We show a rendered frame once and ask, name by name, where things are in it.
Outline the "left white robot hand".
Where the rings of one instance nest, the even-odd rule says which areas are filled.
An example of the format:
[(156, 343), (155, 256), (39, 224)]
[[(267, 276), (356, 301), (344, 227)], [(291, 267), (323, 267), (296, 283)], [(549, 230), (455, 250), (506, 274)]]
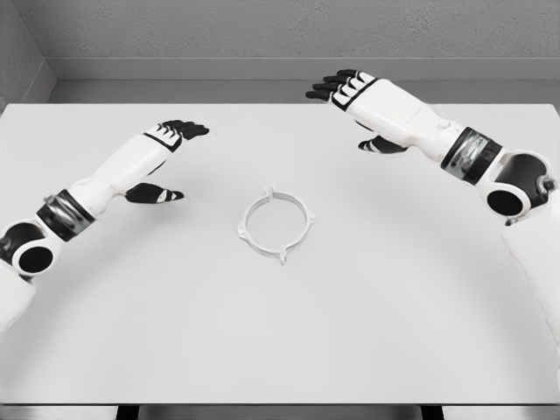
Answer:
[(183, 143), (208, 133), (207, 127), (195, 122), (161, 122), (130, 139), (101, 165), (96, 175), (108, 182), (112, 193), (122, 195), (132, 203), (160, 204), (181, 200), (184, 198), (182, 192), (145, 183), (144, 178), (160, 168)]

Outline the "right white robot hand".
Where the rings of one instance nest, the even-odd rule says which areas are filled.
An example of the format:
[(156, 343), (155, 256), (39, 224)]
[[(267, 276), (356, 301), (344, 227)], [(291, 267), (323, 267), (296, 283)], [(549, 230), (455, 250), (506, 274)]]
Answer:
[(308, 99), (331, 103), (348, 113), (360, 126), (374, 132), (358, 148), (381, 154), (396, 154), (420, 140), (438, 125), (429, 105), (395, 85), (358, 70), (339, 70), (312, 85)]

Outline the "white round pipe clamp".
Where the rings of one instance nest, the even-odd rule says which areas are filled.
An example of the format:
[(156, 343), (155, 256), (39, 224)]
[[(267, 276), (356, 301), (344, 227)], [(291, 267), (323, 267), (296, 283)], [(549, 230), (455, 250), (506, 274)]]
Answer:
[[(276, 248), (270, 248), (255, 240), (253, 235), (249, 232), (249, 220), (258, 208), (271, 204), (274, 200), (290, 202), (292, 205), (296, 206), (304, 216), (304, 227), (294, 240)], [(257, 254), (269, 258), (276, 258), (282, 265), (285, 265), (289, 253), (302, 244), (315, 221), (316, 214), (297, 195), (292, 192), (279, 190), (272, 184), (264, 189), (262, 197), (254, 199), (249, 204), (237, 226), (237, 234), (239, 238), (245, 241)]]

